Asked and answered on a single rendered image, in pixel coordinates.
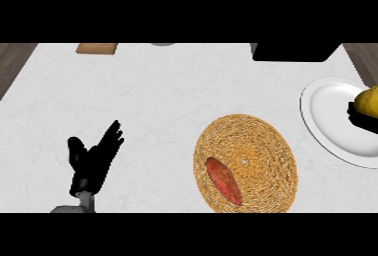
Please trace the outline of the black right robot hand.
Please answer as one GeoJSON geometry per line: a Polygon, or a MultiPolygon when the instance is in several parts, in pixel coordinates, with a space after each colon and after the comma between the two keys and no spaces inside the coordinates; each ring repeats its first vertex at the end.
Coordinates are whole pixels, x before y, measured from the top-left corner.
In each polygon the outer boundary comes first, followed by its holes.
{"type": "Polygon", "coordinates": [[[354,109],[353,102],[348,103],[347,114],[348,114],[348,120],[356,127],[378,134],[378,119],[358,113],[354,109]]]}

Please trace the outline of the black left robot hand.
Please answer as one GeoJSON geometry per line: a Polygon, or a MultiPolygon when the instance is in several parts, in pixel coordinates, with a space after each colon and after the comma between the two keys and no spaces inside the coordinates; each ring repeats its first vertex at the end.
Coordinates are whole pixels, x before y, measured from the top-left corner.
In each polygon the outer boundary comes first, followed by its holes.
{"type": "Polygon", "coordinates": [[[87,149],[76,137],[68,139],[68,160],[74,169],[69,194],[76,196],[81,192],[96,195],[102,189],[124,138],[119,130],[121,124],[113,121],[99,143],[87,149]]]}

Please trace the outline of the yellow lemon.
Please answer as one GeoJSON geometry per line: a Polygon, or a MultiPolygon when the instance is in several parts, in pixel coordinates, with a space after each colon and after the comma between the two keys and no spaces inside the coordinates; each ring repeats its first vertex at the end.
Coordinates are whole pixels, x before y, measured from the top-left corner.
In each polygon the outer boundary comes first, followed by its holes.
{"type": "Polygon", "coordinates": [[[378,86],[370,87],[356,96],[354,109],[360,114],[378,119],[378,86]]]}

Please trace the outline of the white plate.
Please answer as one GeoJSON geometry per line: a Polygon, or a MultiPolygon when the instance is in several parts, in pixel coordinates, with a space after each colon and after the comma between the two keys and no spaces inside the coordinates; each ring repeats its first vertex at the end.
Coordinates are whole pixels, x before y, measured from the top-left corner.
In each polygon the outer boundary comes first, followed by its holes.
{"type": "Polygon", "coordinates": [[[314,80],[299,97],[299,111],[307,129],[322,147],[350,164],[378,169],[378,134],[354,126],[348,103],[366,86],[350,79],[314,80]]]}

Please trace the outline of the woven straw placemat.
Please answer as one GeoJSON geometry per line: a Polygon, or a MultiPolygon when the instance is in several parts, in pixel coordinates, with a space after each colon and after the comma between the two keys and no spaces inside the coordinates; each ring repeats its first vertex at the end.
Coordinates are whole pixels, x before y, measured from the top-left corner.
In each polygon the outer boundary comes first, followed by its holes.
{"type": "Polygon", "coordinates": [[[277,130],[257,117],[230,114],[203,129],[193,153],[193,175],[200,196],[218,213],[285,213],[298,189],[295,158],[277,130]],[[206,172],[206,159],[230,169],[240,204],[221,195],[206,172]]]}

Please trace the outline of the black appliance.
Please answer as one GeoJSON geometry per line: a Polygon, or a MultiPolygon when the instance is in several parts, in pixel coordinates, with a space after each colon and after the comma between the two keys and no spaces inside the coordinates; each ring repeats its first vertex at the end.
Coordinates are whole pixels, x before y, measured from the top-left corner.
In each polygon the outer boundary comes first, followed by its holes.
{"type": "Polygon", "coordinates": [[[252,53],[255,61],[323,62],[339,43],[258,43],[252,53]]]}

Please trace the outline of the red sweet potato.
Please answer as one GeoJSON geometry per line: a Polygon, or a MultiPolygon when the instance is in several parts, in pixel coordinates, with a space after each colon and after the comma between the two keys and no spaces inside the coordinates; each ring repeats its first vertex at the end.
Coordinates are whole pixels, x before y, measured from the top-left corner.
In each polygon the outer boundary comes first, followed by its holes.
{"type": "Polygon", "coordinates": [[[208,176],[220,194],[233,205],[240,206],[242,195],[229,167],[214,157],[206,159],[205,165],[208,176]]]}

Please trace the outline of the brown wooden block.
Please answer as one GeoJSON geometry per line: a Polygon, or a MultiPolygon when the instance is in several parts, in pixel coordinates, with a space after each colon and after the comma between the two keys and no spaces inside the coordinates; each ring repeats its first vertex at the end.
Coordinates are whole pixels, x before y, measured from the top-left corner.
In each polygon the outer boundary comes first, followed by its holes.
{"type": "Polygon", "coordinates": [[[78,54],[106,54],[115,53],[116,43],[79,43],[75,52],[78,54]]]}

